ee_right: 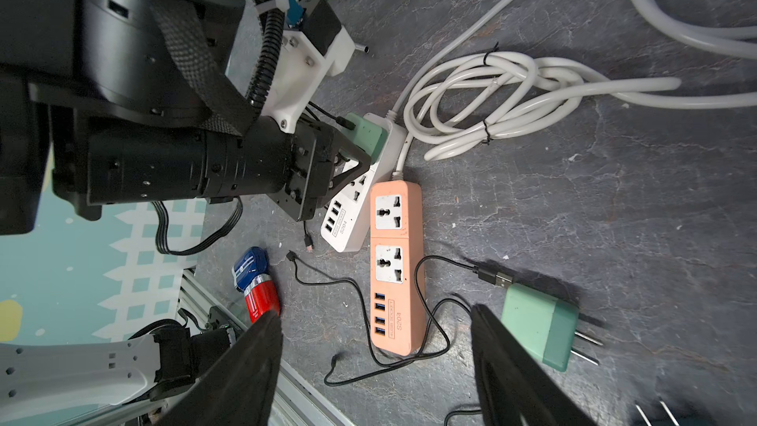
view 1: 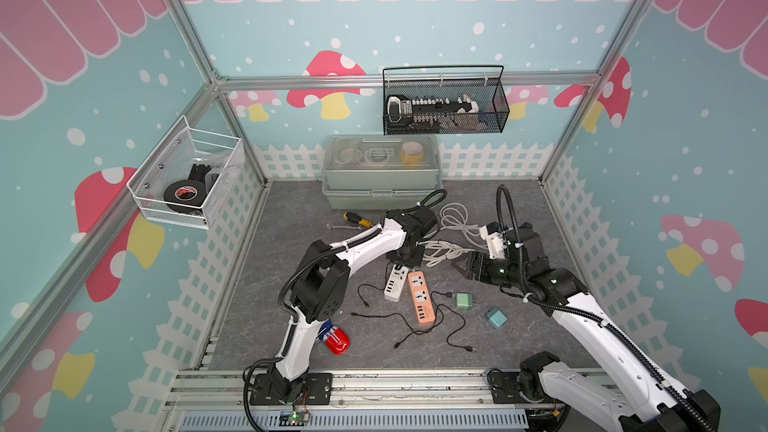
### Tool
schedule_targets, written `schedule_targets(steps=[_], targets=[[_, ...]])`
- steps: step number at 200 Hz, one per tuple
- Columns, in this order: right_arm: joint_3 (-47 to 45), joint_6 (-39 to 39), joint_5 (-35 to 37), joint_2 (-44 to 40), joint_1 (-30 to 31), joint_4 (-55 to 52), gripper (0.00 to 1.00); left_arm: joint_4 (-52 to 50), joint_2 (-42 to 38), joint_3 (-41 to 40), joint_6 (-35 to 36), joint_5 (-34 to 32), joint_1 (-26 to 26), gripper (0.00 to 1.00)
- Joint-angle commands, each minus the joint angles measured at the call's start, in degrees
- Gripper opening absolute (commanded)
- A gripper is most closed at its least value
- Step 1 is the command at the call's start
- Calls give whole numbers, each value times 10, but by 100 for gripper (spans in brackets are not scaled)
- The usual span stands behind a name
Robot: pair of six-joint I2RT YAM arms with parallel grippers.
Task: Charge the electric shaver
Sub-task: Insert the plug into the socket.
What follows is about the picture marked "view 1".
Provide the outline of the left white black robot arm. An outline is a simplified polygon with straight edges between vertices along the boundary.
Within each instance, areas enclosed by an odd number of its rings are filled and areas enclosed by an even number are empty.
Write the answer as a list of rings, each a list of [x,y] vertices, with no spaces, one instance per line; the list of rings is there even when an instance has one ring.
[[[382,256],[395,265],[418,268],[423,243],[438,225],[432,208],[446,197],[446,190],[437,189],[414,206],[384,212],[379,222],[349,239],[331,244],[317,240],[309,246],[278,293],[278,305],[290,314],[279,352],[243,372],[244,406],[259,404],[263,396],[282,404],[305,396],[316,337],[343,304],[350,277]]]

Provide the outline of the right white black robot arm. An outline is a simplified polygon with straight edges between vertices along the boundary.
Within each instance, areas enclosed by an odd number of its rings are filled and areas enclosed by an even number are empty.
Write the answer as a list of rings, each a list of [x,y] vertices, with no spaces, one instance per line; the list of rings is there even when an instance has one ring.
[[[539,307],[573,336],[613,380],[598,385],[548,352],[520,365],[519,393],[529,401],[563,402],[606,431],[715,431],[721,408],[706,391],[692,391],[664,371],[601,308],[569,270],[553,268],[540,236],[517,219],[510,191],[495,194],[497,219],[458,271]]]

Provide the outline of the white power strip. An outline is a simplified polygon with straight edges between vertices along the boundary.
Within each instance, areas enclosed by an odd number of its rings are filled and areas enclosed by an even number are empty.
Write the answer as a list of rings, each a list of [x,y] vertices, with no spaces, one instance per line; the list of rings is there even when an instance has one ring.
[[[386,285],[384,287],[384,297],[391,302],[398,302],[405,285],[410,269],[404,265],[394,265]]]

